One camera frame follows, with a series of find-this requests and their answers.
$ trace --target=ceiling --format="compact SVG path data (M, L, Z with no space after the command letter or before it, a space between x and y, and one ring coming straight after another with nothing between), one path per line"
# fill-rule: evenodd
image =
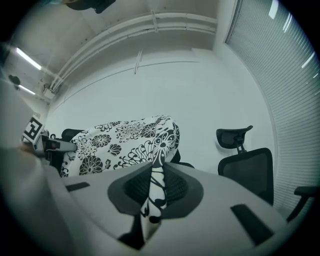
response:
M155 12L181 11L216 18L218 0L116 0L100 14L90 8L73 10L64 4L36 6L17 28L11 47L21 48L33 60L53 74L87 41L114 24ZM18 76L21 84L43 97L44 84L52 75L39 71L20 56L9 54L4 70Z

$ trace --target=black and white floral fabric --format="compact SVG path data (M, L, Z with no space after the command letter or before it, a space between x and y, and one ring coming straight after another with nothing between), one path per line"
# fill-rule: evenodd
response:
M146 241L159 226L161 212L167 206L162 167L174 157L179 141L179 128L168 115L97 125L71 140L77 144L77 150L64 155L60 174L96 174L152 162L149 196L140 211Z

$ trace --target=window blind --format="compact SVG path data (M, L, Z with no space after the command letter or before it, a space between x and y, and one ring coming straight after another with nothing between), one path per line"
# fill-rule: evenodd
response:
M239 0L226 44L255 76L270 106L278 147L273 206L286 217L300 199L296 187L320 184L320 65L284 6L278 3L269 15L272 3ZM301 214L310 205L311 200Z

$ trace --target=office chair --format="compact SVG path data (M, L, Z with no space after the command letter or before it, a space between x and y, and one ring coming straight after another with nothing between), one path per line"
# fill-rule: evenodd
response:
M270 205L274 203L273 159L268 148L259 148L247 152L244 148L246 132L252 125L243 129L218 129L216 137L221 147L237 149L238 154L222 159L218 165L218 174L239 183ZM306 204L308 198L319 195L319 187L299 186L294 191L301 196L287 221L294 219Z

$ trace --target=chair armrest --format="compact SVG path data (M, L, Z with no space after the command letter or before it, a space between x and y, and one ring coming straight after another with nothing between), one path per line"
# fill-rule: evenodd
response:
M297 196L314 198L319 196L320 194L320 187L319 186L298 186L294 194Z
M294 194L297 196L301 196L300 201L295 206L289 217L286 219L288 222L290 222L292 219L294 219L302 210L302 208L305 206L307 200L309 198L314 198L319 196L320 194L320 187L318 186L298 186Z

